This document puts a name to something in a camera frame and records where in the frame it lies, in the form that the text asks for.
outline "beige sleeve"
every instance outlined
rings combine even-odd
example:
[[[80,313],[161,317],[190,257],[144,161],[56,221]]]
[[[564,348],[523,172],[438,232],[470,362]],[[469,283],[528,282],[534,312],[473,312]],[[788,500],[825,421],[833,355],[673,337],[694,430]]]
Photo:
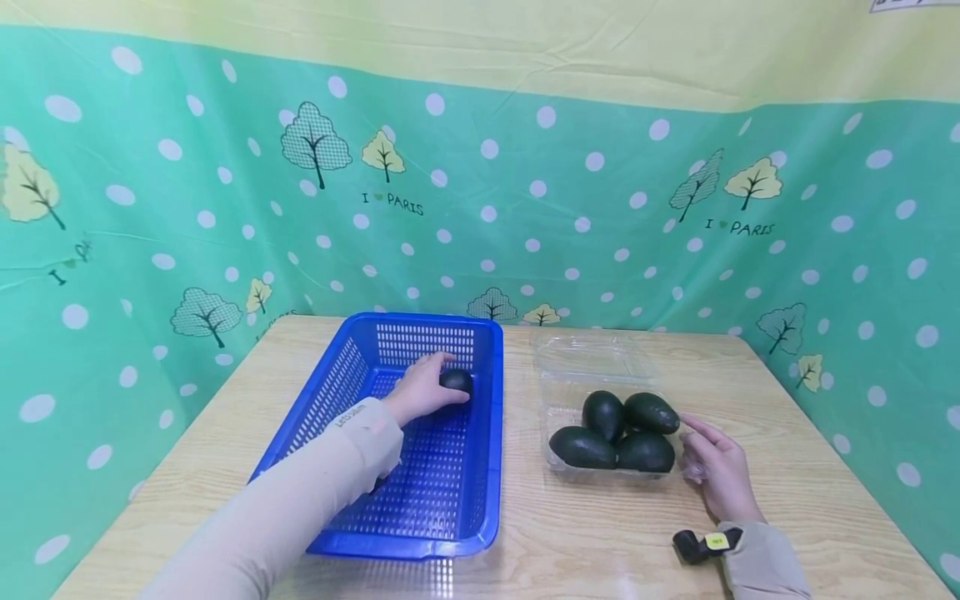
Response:
[[[781,530],[759,522],[720,523],[720,531],[743,530],[740,543],[723,555],[727,585],[735,600],[812,598],[793,545]]]
[[[402,443],[379,400],[354,405],[204,523],[140,600],[266,600],[324,526],[393,470]]]

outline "wooden table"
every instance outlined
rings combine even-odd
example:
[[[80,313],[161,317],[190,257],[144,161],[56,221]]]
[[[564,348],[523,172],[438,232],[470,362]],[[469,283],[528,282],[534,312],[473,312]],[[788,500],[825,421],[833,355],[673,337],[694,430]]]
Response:
[[[55,598],[133,598],[243,488],[340,322],[278,321]],[[675,532],[711,528],[684,481],[604,489],[564,484],[545,470],[532,347],[538,328],[504,329],[503,489],[492,549],[428,564],[304,557],[272,600],[723,597],[718,565],[683,567],[671,548]],[[643,344],[679,409],[746,448],[760,506],[793,540],[816,598],[951,597],[745,343],[615,334]]]

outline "polka dot fabric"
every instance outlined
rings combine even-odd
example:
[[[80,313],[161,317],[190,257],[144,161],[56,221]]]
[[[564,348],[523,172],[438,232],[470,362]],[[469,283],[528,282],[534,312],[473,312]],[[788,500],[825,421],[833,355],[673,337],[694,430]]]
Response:
[[[960,592],[956,107],[613,106],[74,31],[0,49],[48,67],[5,59],[0,97],[0,177],[47,203],[0,209],[0,436],[44,448],[0,465],[10,597],[52,593],[277,319],[482,299],[742,338]]]

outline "yellow border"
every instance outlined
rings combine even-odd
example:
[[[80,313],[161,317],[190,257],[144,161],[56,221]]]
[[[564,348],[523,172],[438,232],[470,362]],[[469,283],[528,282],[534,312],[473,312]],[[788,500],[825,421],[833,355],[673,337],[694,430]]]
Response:
[[[645,106],[960,102],[960,7],[870,13],[870,0],[0,2],[0,23]]]

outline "avocado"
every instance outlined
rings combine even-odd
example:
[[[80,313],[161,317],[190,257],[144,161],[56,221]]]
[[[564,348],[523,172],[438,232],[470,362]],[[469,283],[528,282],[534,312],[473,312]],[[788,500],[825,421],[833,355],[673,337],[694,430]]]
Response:
[[[584,427],[599,433],[608,442],[616,442],[623,435],[623,402],[610,392],[600,390],[587,396],[584,402]]]
[[[473,395],[473,378],[463,369],[450,369],[440,373],[440,385]]]
[[[634,394],[627,398],[623,406],[627,422],[635,429],[663,435],[676,433],[680,429],[680,416],[670,408],[666,400],[656,394]]]
[[[550,449],[571,467],[616,468],[616,450],[603,436],[575,425],[557,430]]]
[[[645,473],[668,473],[677,454],[673,445],[659,433],[635,433],[616,447],[617,468]]]

